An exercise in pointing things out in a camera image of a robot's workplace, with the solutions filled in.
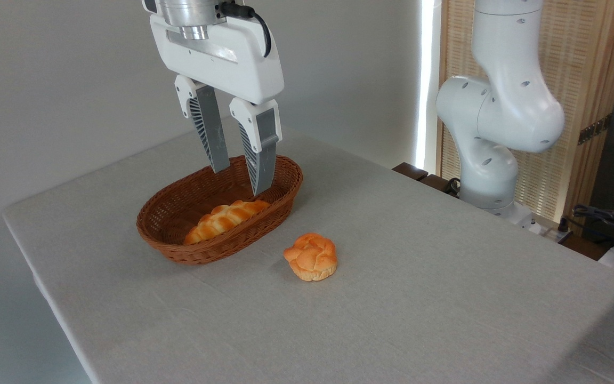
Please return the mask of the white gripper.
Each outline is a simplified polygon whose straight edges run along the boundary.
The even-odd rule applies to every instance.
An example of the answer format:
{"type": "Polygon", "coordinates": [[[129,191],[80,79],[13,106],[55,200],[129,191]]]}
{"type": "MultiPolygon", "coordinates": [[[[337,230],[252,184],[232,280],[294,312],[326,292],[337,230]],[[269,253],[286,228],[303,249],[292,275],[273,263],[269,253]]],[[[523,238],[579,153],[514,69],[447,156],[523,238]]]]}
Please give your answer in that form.
{"type": "Polygon", "coordinates": [[[202,41],[185,39],[160,15],[151,14],[150,24],[164,65],[180,74],[175,88],[181,112],[193,123],[215,173],[230,160],[214,88],[237,97],[231,114],[239,124],[253,195],[262,194],[273,183],[276,144],[282,141],[278,103],[272,100],[285,85],[276,44],[265,57],[265,34],[254,20],[228,18],[209,26],[202,41]]]}

